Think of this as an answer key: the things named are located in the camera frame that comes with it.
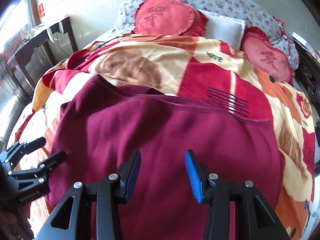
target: wooden table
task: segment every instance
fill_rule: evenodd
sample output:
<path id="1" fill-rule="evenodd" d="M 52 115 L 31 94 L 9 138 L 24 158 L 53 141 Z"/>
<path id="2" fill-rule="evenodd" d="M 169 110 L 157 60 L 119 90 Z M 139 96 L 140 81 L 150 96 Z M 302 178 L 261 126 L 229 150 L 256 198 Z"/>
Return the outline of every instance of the wooden table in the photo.
<path id="1" fill-rule="evenodd" d="M 76 39 L 73 34 L 71 22 L 70 22 L 70 17 L 65 17 L 64 19 L 61 20 L 62 26 L 64 33 L 68 33 L 71 47 L 73 49 L 73 52 L 78 51 L 78 46 L 76 44 Z M 52 26 L 50 26 L 50 29 L 52 31 L 52 34 L 54 33 L 61 33 L 60 28 L 59 28 L 59 22 L 56 22 Z M 31 61 L 31 57 L 33 54 L 34 49 L 37 47 L 44 45 L 45 49 L 48 52 L 48 57 L 49 60 L 51 61 L 52 65 L 56 65 L 57 62 L 54 60 L 53 53 L 47 43 L 47 40 L 49 39 L 49 35 L 47 33 L 47 30 L 43 30 L 41 33 L 38 35 L 34 36 L 31 38 L 23 47 L 21 47 L 19 50 L 17 50 L 14 54 L 14 58 L 18 62 L 18 65 L 23 72 L 24 76 L 26 77 L 26 80 L 30 84 L 30 86 L 33 88 L 33 90 L 36 88 L 35 82 L 32 80 L 31 76 L 29 75 L 28 71 L 26 70 L 26 65 Z"/>

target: cable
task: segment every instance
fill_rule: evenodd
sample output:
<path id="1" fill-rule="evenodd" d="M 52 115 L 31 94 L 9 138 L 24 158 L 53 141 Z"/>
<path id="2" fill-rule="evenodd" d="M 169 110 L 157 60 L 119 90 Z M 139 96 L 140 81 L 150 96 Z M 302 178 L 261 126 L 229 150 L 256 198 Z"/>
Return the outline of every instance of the cable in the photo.
<path id="1" fill-rule="evenodd" d="M 70 56 L 63 50 L 63 48 L 60 47 L 60 45 L 59 45 L 59 40 L 58 40 L 58 33 L 56 33 L 56 41 L 57 41 L 58 47 L 64 52 L 64 54 L 66 54 L 68 57 L 70 57 Z"/>
<path id="2" fill-rule="evenodd" d="M 112 40 L 114 40 L 114 39 L 116 39 L 116 38 L 121 38 L 122 36 L 116 36 L 116 37 L 114 37 L 114 38 L 112 38 L 111 40 L 108 40 L 108 41 L 105 41 L 105 42 L 103 42 L 103 43 L 101 43 L 101 44 L 98 44 L 97 45 L 97 47 L 94 49 L 94 50 L 96 50 L 96 49 L 99 49 L 99 48 L 101 48 L 102 46 L 105 46 L 107 43 L 109 43 L 110 41 L 112 41 Z"/>

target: bed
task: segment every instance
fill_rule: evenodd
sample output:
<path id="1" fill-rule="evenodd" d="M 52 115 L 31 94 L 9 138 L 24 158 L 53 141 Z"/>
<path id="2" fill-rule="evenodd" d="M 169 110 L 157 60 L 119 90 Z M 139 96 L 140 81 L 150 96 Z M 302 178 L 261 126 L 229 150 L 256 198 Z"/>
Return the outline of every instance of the bed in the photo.
<path id="1" fill-rule="evenodd" d="M 103 35 L 99 36 L 95 41 L 90 43 L 86 48 L 96 48 L 103 45 L 112 44 L 113 41 L 117 41 L 116 37 L 122 37 L 124 33 L 130 33 L 134 28 L 134 12 L 136 8 L 142 3 L 144 0 L 125 0 L 120 8 L 118 13 L 118 18 L 115 23 L 115 27 Z M 243 19 L 246 21 L 246 25 L 257 26 L 261 30 L 263 30 L 268 38 L 270 43 L 279 48 L 282 52 L 284 52 L 287 56 L 290 67 L 293 70 L 296 70 L 299 65 L 299 54 L 294 47 L 293 43 L 286 39 L 285 33 L 281 31 L 281 26 L 278 22 L 265 10 L 259 7 L 257 4 L 253 3 L 250 0 L 183 0 L 185 3 L 188 3 L 195 7 L 196 9 L 203 9 L 206 11 L 211 11 L 220 15 L 224 15 L 227 17 L 233 17 L 237 19 Z M 67 62 L 61 62 L 57 68 L 63 67 Z M 18 120 L 14 132 L 18 131 L 20 127 L 23 129 L 19 130 L 18 138 L 20 142 L 28 142 L 40 136 L 45 136 L 47 141 L 52 141 L 55 135 L 55 131 L 57 130 L 57 126 L 59 125 L 59 119 L 57 119 L 57 112 L 59 112 L 60 105 L 64 102 L 71 100 L 75 93 L 81 89 L 81 87 L 85 84 L 85 82 L 94 75 L 96 72 L 92 73 L 82 73 L 79 74 L 79 79 L 77 82 L 72 82 L 72 86 L 68 87 L 68 93 L 59 93 L 57 91 L 53 91 L 50 93 L 47 101 L 37 109 L 35 114 L 28 120 L 28 116 L 32 112 L 34 105 L 31 103 L 28 105 L 20 119 Z M 106 80 L 114 85 L 120 84 L 141 84 L 134 83 L 130 79 L 120 80 L 116 76 L 104 76 Z M 173 93 L 177 94 L 177 90 L 172 87 L 167 87 L 166 90 L 163 90 L 164 93 Z M 11 142 L 15 140 L 15 134 L 11 136 Z M 20 163 L 22 169 L 27 169 L 32 166 L 36 166 L 37 163 L 46 158 L 47 154 L 50 153 L 50 144 L 46 145 L 40 152 L 36 154 L 30 154 L 26 156 Z M 314 165 L 314 160 L 318 160 L 319 156 L 316 155 L 311 160 L 311 165 Z M 316 193 L 314 200 L 319 201 L 319 193 Z M 313 219 L 315 216 L 311 217 L 308 215 L 309 213 L 313 215 L 314 210 L 317 210 L 318 203 L 314 203 L 312 206 L 312 210 L 309 208 L 311 205 L 310 202 L 307 202 L 305 205 L 302 205 L 302 211 L 307 215 L 308 219 L 305 219 L 305 223 L 300 229 L 295 229 L 294 227 L 286 226 L 287 232 L 292 239 L 300 239 L 299 234 L 296 233 L 300 231 L 300 235 L 302 235 L 302 239 L 307 239 L 309 234 L 311 233 L 311 229 L 314 227 L 316 223 L 316 219 Z M 33 226 L 33 230 L 37 232 L 41 225 L 44 223 L 46 217 L 50 212 L 50 208 L 48 209 L 45 202 L 36 201 L 32 204 L 31 211 L 33 211 L 33 216 L 31 217 L 31 222 Z"/>

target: blanket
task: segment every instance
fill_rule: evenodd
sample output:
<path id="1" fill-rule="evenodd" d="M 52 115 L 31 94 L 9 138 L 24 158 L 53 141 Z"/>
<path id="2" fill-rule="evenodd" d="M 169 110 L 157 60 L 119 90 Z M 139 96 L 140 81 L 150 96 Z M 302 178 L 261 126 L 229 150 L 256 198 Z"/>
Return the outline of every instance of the blanket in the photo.
<path id="1" fill-rule="evenodd" d="M 93 75 L 114 85 L 153 87 L 241 117 L 269 120 L 285 162 L 275 211 L 291 238 L 301 238 L 314 197 L 315 140 L 310 103 L 303 93 L 254 68 L 244 52 L 218 40 L 133 34 L 94 49 L 96 45 L 74 53 L 39 80 L 32 105 L 16 125 L 15 140 L 45 136 L 47 144 L 28 156 L 25 168 L 49 155 L 61 104 L 71 101 Z M 26 134 L 25 128 L 32 126 L 35 132 Z"/>
<path id="2" fill-rule="evenodd" d="M 75 181 L 90 184 L 116 172 L 132 149 L 139 149 L 133 197 L 119 205 L 124 239 L 202 239 L 208 205 L 195 200 L 184 162 L 186 149 L 193 149 L 209 171 L 226 181 L 242 184 L 250 178 L 276 207 L 284 160 L 268 120 L 158 93 L 149 87 L 116 87 L 94 76 L 61 106 L 51 152 L 62 150 L 67 159 L 50 176 L 50 205 L 56 206 Z M 94 208 L 91 214 L 91 228 L 96 228 Z M 235 239 L 235 214 L 230 203 L 230 240 Z"/>

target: heart-shaped pillow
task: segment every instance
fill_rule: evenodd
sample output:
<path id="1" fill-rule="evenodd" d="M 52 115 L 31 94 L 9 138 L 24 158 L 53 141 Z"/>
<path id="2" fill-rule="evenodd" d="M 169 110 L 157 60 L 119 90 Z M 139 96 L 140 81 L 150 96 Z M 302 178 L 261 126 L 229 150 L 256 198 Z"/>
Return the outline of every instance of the heart-shaped pillow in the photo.
<path id="1" fill-rule="evenodd" d="M 241 50 L 246 53 L 247 59 L 254 67 L 281 81 L 292 83 L 292 72 L 287 56 L 273 47 L 266 34 L 259 28 L 246 29 Z"/>
<path id="2" fill-rule="evenodd" d="M 145 0 L 139 5 L 132 33 L 201 36 L 208 19 L 180 0 Z"/>

